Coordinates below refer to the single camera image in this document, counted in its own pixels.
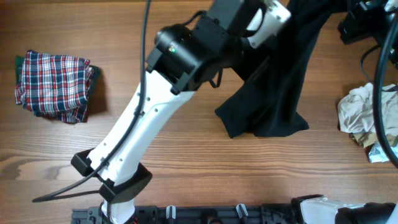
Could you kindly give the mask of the black t-shirt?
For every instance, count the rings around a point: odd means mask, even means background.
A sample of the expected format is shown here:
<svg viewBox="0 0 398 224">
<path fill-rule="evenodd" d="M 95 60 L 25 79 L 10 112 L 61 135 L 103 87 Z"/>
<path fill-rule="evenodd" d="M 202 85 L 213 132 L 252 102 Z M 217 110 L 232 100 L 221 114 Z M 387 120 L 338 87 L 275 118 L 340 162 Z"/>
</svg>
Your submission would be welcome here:
<svg viewBox="0 0 398 224">
<path fill-rule="evenodd" d="M 244 84 L 215 111 L 230 138 L 286 137 L 309 128 L 297 113 L 307 65 L 320 29 L 347 6 L 346 1 L 294 0 L 287 10 L 291 17 L 277 36 L 233 68 Z"/>
</svg>

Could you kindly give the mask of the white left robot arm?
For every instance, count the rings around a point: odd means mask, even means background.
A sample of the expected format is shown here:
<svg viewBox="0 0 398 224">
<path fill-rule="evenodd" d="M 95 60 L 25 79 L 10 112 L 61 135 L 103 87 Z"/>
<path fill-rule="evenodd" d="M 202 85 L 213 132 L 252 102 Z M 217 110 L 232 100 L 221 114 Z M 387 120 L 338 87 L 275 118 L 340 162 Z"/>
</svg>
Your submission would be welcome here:
<svg viewBox="0 0 398 224">
<path fill-rule="evenodd" d="M 127 223 L 132 218 L 134 200 L 152 178 L 141 164 L 145 151 L 202 84 L 242 60 L 266 11 L 263 1 L 215 1 L 189 22 L 157 33 L 141 66 L 140 83 L 116 124 L 96 147 L 76 153 L 71 161 L 81 175 L 101 182 L 100 209 L 106 223 Z"/>
</svg>

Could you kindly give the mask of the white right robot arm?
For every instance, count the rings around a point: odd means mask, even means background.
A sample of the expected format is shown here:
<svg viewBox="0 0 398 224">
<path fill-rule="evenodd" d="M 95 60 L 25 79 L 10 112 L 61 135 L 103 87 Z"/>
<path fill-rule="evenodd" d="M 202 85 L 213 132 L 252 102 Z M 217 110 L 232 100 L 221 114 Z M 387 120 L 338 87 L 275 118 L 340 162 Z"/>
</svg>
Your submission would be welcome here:
<svg viewBox="0 0 398 224">
<path fill-rule="evenodd" d="M 308 117 L 320 123 L 321 113 L 331 111 L 331 93 L 337 91 L 338 128 L 317 128 L 295 138 L 300 154 L 297 169 L 314 171 L 315 177 L 293 182 L 298 197 L 286 209 L 289 223 L 384 223 L 397 222 L 392 210 L 397 195 L 381 172 L 369 165 L 370 149 L 379 145 L 374 130 L 373 88 L 376 80 L 354 72 L 349 60 L 330 65 L 315 60 L 316 82 L 308 86 Z"/>
</svg>

